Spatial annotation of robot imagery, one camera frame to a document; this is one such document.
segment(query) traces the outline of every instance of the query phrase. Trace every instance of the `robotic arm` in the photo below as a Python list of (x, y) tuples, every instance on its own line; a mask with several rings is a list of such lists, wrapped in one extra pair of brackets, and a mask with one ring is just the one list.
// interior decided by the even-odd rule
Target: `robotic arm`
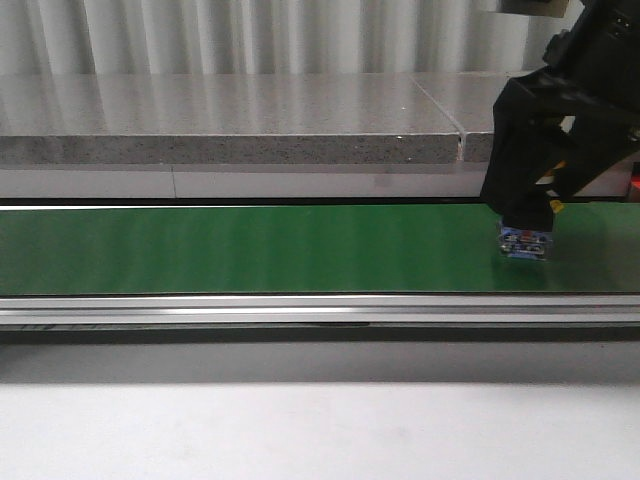
[(640, 1), (582, 3), (573, 29), (549, 43), (547, 66), (509, 80), (494, 105), (481, 197), (503, 216), (509, 256), (545, 257), (555, 216), (549, 192), (569, 198), (640, 150)]

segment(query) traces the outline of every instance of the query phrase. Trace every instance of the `granite countertop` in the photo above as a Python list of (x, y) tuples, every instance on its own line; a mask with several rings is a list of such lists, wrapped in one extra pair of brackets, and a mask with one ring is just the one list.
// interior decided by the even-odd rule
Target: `granite countertop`
[(447, 164), (407, 74), (0, 77), (3, 164)]
[(417, 73), (414, 80), (460, 131), (466, 162), (487, 162), (493, 145), (493, 104), (507, 80), (524, 73)]

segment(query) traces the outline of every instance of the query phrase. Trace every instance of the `white surface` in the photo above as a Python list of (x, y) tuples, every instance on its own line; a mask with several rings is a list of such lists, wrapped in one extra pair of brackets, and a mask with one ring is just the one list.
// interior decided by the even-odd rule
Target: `white surface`
[(616, 342), (4, 346), (0, 478), (630, 480), (639, 355)]
[(640, 388), (67, 385), (0, 390), (0, 477), (624, 479)]
[[(580, 195), (624, 196), (630, 163), (601, 175)], [(229, 172), (196, 167), (49, 166), (1, 168), (4, 198), (477, 197), (486, 165), (450, 173)]]
[(5, 198), (175, 198), (171, 167), (0, 167)]

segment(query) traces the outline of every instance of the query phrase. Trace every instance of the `metal frame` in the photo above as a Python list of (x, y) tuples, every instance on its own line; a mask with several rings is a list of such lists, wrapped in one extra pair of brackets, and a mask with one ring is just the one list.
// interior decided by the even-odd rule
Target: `metal frame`
[(0, 299), (0, 326), (640, 325), (640, 295), (245, 295)]

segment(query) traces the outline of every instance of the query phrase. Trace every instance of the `white curtain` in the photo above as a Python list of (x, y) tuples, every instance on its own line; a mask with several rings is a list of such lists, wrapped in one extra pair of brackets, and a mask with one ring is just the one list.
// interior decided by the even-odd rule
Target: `white curtain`
[(564, 19), (474, 0), (0, 0), (0, 74), (508, 71)]

